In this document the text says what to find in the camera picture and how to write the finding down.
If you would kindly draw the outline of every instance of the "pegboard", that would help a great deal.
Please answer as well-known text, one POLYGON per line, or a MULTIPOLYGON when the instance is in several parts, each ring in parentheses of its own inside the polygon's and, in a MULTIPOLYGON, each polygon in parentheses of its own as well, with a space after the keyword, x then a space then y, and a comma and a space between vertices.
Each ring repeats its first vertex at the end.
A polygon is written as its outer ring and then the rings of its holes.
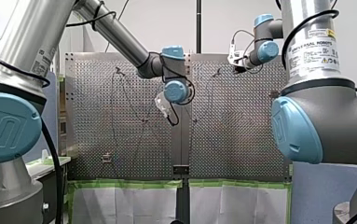
POLYGON ((115 53, 73 53, 66 62, 70 179, 171 179, 172 128, 154 102, 161 80, 138 78, 115 53))
POLYGON ((160 79, 138 78, 117 53, 73 53, 66 62, 71 179, 172 179, 178 146, 191 178, 289 180, 270 122, 272 95, 286 83, 280 59, 233 75, 226 55, 186 55, 196 98, 177 109, 173 129, 154 103, 160 79))
POLYGON ((234 75, 226 55, 191 55, 190 177, 289 181, 271 130, 271 104, 286 85, 281 58, 234 75))

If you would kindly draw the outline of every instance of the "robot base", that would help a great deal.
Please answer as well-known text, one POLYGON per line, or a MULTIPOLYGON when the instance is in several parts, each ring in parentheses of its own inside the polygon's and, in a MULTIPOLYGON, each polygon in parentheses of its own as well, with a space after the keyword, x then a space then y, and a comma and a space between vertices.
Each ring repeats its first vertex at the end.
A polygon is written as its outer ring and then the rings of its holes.
POLYGON ((350 220, 350 203, 340 203, 333 209, 333 224, 345 224, 350 220))
POLYGON ((42 224, 42 184, 34 182, 26 197, 0 203, 0 224, 42 224))

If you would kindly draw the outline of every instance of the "robotic arm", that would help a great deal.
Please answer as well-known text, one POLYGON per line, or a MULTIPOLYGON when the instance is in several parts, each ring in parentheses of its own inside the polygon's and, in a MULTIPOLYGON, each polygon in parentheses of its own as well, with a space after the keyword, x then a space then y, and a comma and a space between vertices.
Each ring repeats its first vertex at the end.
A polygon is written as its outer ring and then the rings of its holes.
MULTIPOLYGON (((163 78, 160 106, 167 117, 172 104, 193 99, 181 47, 167 47, 160 55, 148 52, 98 0, 20 0, 0 40, 0 223, 12 218, 42 223, 42 185, 29 177, 21 156, 35 145, 41 129, 45 133, 42 88, 50 84, 45 76, 73 9, 92 21, 93 29, 138 68, 141 78, 163 78)), ((46 138, 53 155, 53 143, 46 138)), ((57 155, 54 163, 60 175, 57 155)))
MULTIPOLYGON (((357 164, 357 89, 340 73, 333 26, 338 11, 329 0, 282 0, 281 9, 282 21, 271 15, 255 20, 252 52, 235 51, 232 43, 228 60, 238 72, 271 61, 279 51, 272 40, 283 31, 289 81, 271 108, 278 149, 292 161, 357 164)), ((347 223, 357 223, 357 191, 349 212, 347 223)))

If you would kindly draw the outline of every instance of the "black bracket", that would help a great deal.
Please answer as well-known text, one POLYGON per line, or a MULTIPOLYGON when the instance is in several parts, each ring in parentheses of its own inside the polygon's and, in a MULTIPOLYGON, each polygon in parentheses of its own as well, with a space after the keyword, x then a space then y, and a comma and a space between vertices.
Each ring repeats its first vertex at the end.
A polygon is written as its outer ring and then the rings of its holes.
POLYGON ((175 175, 189 175, 188 165, 174 165, 173 172, 175 175))

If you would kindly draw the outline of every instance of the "ur logo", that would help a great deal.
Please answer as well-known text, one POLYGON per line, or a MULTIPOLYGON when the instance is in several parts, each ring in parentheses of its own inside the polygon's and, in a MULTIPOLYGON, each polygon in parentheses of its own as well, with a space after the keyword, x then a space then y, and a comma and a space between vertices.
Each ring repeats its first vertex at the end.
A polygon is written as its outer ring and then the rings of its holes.
POLYGON ((26 119, 0 111, 0 148, 16 148, 26 119))

